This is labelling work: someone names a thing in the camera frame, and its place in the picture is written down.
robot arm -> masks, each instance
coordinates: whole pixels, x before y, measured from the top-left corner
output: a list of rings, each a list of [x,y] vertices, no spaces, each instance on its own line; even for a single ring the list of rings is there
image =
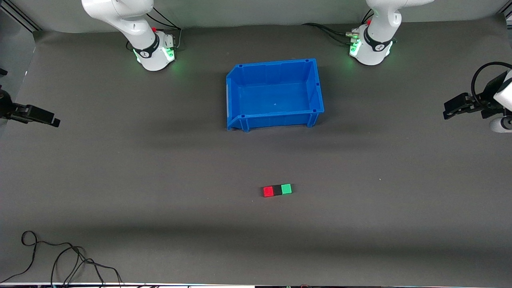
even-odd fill
[[[361,25],[352,32],[363,35],[354,43],[350,55],[365,65],[380,64],[389,55],[391,39],[402,24],[402,14],[398,9],[421,6],[434,0],[366,0],[373,9],[371,24]]]
[[[158,71],[175,59],[174,38],[160,31],[154,32],[144,19],[153,4],[153,0],[82,0],[89,16],[124,34],[144,68]]]
[[[453,116],[480,112],[483,119],[502,114],[489,124],[491,130],[498,133],[512,133],[512,71],[503,72],[491,80],[482,93],[475,92],[475,82],[480,72],[488,66],[500,65],[512,69],[512,65],[503,62],[491,62],[483,65],[473,76],[471,94],[462,93],[444,104],[444,119]]]

black cable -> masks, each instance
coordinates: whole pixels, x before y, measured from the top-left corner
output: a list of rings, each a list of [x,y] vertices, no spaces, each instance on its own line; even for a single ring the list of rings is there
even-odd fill
[[[130,41],[126,41],[126,45],[125,45],[124,47],[125,47],[128,51],[133,51],[133,46],[132,46],[132,48],[130,49],[130,48],[128,48],[128,44],[130,44],[130,45],[131,45]]]
[[[336,35],[341,35],[341,36],[345,36],[345,33],[343,32],[338,32],[336,30],[333,30],[325,25],[322,25],[322,24],[318,24],[318,23],[304,23],[303,25],[305,26],[314,26],[314,27],[317,27],[317,28],[320,28],[320,29],[324,29],[324,30],[327,30],[333,34],[336,34]]]
[[[341,41],[340,39],[334,37],[334,35],[331,34],[331,33],[333,33],[335,35],[345,36],[345,33],[341,33],[341,32],[335,31],[335,30],[333,30],[333,29],[331,29],[331,28],[329,28],[327,26],[324,26],[324,25],[321,25],[321,24],[317,24],[317,23],[304,23],[303,25],[317,27],[320,30],[322,30],[324,33],[326,33],[334,41],[336,41],[338,43],[341,43],[341,44],[344,44],[344,45],[351,45],[351,43],[345,42],[345,41]]]
[[[505,62],[495,61],[495,62],[489,62],[487,64],[482,65],[475,72],[475,75],[473,76],[473,79],[471,80],[471,94],[475,98],[476,103],[478,103],[478,105],[480,105],[484,110],[487,110],[487,111],[492,111],[492,109],[490,109],[487,106],[482,105],[482,103],[478,99],[477,92],[475,91],[475,83],[477,82],[477,78],[478,78],[478,75],[480,74],[480,72],[482,72],[482,70],[484,70],[486,67],[489,67],[489,66],[492,66],[492,65],[504,66],[504,67],[507,67],[509,69],[512,69],[512,64],[505,63]]]
[[[176,26],[171,26],[171,25],[168,25],[168,24],[165,24],[165,23],[162,23],[162,22],[160,22],[160,21],[156,20],[155,18],[151,17],[151,15],[149,15],[149,14],[146,14],[146,15],[147,15],[149,18],[151,18],[153,21],[157,22],[157,23],[160,23],[160,24],[162,24],[162,25],[164,25],[164,26],[167,26],[167,27],[171,27],[171,28],[175,28],[175,29],[177,29],[177,30],[180,30],[180,28],[178,28],[178,27],[176,27]]]
[[[181,30],[180,27],[176,26],[176,24],[172,23],[169,19],[167,19],[167,17],[165,17],[164,15],[162,15],[162,13],[160,13],[160,11],[158,11],[155,7],[153,7],[153,9],[160,15],[162,16],[162,18],[164,18],[165,20],[167,20],[167,22],[171,23],[174,27],[176,27],[178,30]]]
[[[361,24],[364,24],[370,17],[372,17],[374,15],[373,13],[371,15],[369,15],[370,12],[372,12],[372,9],[370,9],[370,10],[368,10],[368,12],[366,12],[365,16],[362,18]]]
[[[34,243],[32,244],[27,244],[25,242],[25,237],[27,234],[32,234],[32,236],[34,236]],[[69,247],[64,249],[62,252],[59,253],[59,255],[57,256],[57,258],[55,259],[54,263],[53,263],[53,267],[52,267],[52,274],[50,276],[50,284],[53,285],[53,275],[55,273],[55,268],[57,267],[57,264],[58,264],[58,261],[59,261],[59,258],[62,256],[62,254],[64,254],[66,251],[68,250],[73,250],[73,252],[76,253],[77,255],[77,260],[75,261],[75,265],[73,266],[73,269],[71,270],[71,272],[69,273],[69,275],[65,278],[64,282],[63,282],[63,285],[66,285],[66,281],[68,281],[68,284],[67,286],[69,286],[69,283],[71,282],[71,280],[73,279],[73,277],[75,276],[75,274],[77,273],[77,271],[79,270],[79,268],[85,263],[85,264],[90,264],[90,265],[93,265],[94,266],[94,269],[96,270],[96,274],[99,278],[99,280],[101,281],[101,284],[102,286],[105,284],[105,281],[103,280],[99,270],[98,270],[98,267],[101,267],[101,268],[105,268],[105,269],[110,269],[110,270],[114,270],[114,272],[116,273],[116,277],[117,277],[117,280],[119,282],[119,286],[121,287],[121,282],[122,279],[121,279],[121,276],[119,275],[119,272],[113,268],[113,267],[109,267],[109,266],[105,266],[105,265],[102,265],[102,264],[99,264],[99,263],[96,263],[94,262],[93,259],[91,258],[86,258],[84,256],[84,253],[85,253],[85,249],[81,246],[75,246],[69,242],[63,242],[63,243],[59,243],[59,244],[54,244],[54,243],[49,243],[49,242],[46,242],[46,241],[42,241],[42,240],[38,240],[37,239],[37,235],[35,234],[35,232],[33,231],[25,231],[23,232],[22,234],[22,244],[24,246],[27,246],[27,247],[30,247],[30,246],[34,246],[34,250],[32,251],[32,259],[30,261],[30,264],[29,266],[21,273],[18,273],[18,274],[14,274],[10,277],[8,277],[7,279],[3,280],[2,282],[0,283],[3,283],[3,282],[6,282],[6,281],[9,281],[10,279],[12,279],[13,277],[16,277],[16,276],[19,276],[19,275],[22,275],[24,273],[26,273],[31,267],[32,265],[34,264],[34,260],[35,260],[35,253],[36,253],[36,250],[37,250],[37,245],[39,243],[44,243],[46,245],[49,245],[49,246],[61,246],[61,245],[68,245]]]

blue storage bin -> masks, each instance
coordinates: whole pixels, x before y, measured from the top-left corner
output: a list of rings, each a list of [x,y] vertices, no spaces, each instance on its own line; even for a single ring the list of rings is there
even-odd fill
[[[239,64],[226,77],[227,129],[306,124],[324,112],[316,59]]]

metal frame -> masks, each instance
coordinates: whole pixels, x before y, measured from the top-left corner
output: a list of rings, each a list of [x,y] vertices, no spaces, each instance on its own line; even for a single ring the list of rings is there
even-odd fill
[[[512,20],[508,20],[508,18],[512,16],[512,0],[509,0],[498,13],[505,14],[505,18],[507,18],[507,29],[512,29]]]
[[[41,31],[41,27],[37,25],[32,19],[30,19],[18,6],[16,6],[11,0],[0,1],[2,10],[8,14],[11,18],[16,20],[20,25],[31,33],[35,31]]]

gray mat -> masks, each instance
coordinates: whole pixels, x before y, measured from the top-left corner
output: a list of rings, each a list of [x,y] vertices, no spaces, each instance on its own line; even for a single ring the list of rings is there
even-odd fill
[[[39,34],[17,100],[62,123],[11,121],[0,141],[0,275],[26,267],[31,229],[127,282],[510,287],[511,135],[442,118],[478,67],[512,61],[504,17],[397,38],[365,67],[313,27],[187,29],[151,73],[120,33]],[[294,58],[318,61],[317,126],[226,131],[229,70]],[[294,193],[261,197],[281,183]],[[40,247],[13,281],[48,281],[58,251]]]

